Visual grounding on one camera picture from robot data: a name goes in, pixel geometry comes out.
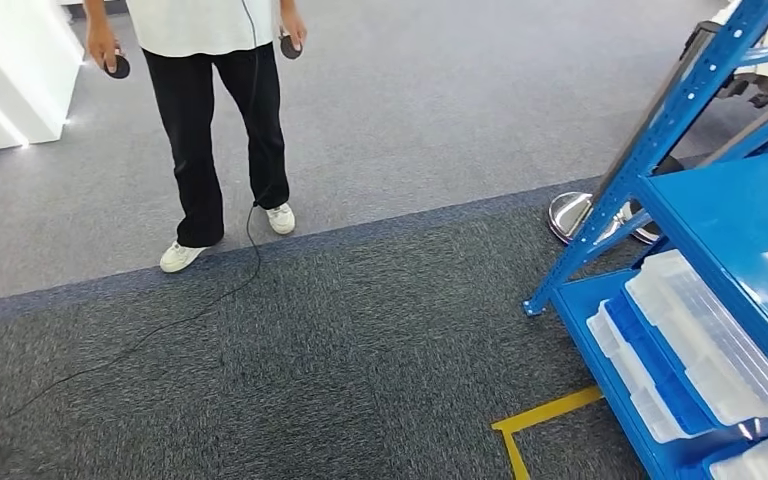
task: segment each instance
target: blue metal shelf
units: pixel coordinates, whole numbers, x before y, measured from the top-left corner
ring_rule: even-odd
[[[768,437],[768,419],[757,419],[692,439],[655,442],[631,403],[628,389],[585,323],[596,313],[599,302],[616,296],[633,275],[632,270],[620,270],[566,283],[554,291],[552,304],[649,475],[656,480],[679,479],[683,468],[698,464],[709,455]]]
[[[768,358],[768,154],[642,177],[633,195]]]

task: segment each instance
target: black pants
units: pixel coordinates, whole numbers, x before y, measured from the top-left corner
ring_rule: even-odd
[[[249,137],[249,178],[258,205],[275,208],[290,197],[284,169],[284,136],[278,120],[281,104],[272,45],[225,55],[162,57],[145,53],[163,127],[172,146],[175,180],[184,219],[178,243],[207,247],[222,239],[222,192],[213,164],[213,66],[234,98]],[[255,81],[254,101],[251,99]]]

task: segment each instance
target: person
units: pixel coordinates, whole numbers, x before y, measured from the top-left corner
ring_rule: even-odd
[[[210,124],[213,67],[231,94],[249,137],[249,178],[255,204],[276,233],[295,228],[287,203],[281,96],[272,46],[273,0],[128,0],[145,55],[163,128],[169,138],[184,219],[160,259],[164,272],[189,266],[224,233],[222,192],[214,168]],[[87,50],[114,71],[119,45],[104,0],[84,0]],[[280,0],[283,29],[301,50],[307,30],[294,0]]]

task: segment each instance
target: shoe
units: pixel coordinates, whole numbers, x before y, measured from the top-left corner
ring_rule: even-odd
[[[178,242],[175,242],[168,250],[166,250],[166,253],[160,257],[160,269],[166,273],[180,272],[193,263],[201,252],[205,250],[207,250],[207,247],[182,247]]]
[[[287,235],[296,228],[296,216],[288,203],[267,210],[266,215],[269,217],[269,225],[278,235]]]

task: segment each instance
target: blue shelving unit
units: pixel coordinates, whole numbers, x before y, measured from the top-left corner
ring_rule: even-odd
[[[655,479],[700,478],[704,469],[694,470],[694,465],[712,455],[739,453],[768,437],[768,419],[719,428],[693,439],[655,442],[585,323],[601,301],[622,292],[636,270],[566,280],[651,217],[664,236],[648,253],[678,248],[768,357],[768,116],[718,152],[716,163],[651,177],[654,167],[734,68],[768,61],[768,49],[751,48],[767,27],[768,0],[743,0],[689,72],[670,88],[624,161],[594,196],[597,201],[570,245],[534,296],[523,303],[527,314],[538,315],[552,302]],[[613,215],[630,198],[636,198],[645,212],[611,237],[599,240]]]

